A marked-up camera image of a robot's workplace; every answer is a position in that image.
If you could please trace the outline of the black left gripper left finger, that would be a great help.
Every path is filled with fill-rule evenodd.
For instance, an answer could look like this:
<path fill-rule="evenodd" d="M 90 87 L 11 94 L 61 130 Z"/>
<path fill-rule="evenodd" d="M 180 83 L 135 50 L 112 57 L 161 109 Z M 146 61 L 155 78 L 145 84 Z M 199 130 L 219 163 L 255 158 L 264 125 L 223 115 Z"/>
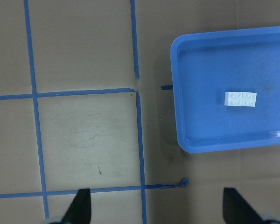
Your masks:
<path fill-rule="evenodd" d="M 62 224 L 89 224 L 91 222 L 91 191 L 79 189 L 62 218 Z"/>

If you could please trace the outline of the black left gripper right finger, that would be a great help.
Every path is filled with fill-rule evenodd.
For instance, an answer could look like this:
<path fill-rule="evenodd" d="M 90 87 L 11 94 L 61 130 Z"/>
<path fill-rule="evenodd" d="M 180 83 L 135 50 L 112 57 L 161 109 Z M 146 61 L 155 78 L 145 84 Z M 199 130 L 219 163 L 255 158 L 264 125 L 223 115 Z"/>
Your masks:
<path fill-rule="evenodd" d="M 262 224 L 263 220 L 235 188 L 223 190 L 223 219 L 226 224 Z"/>

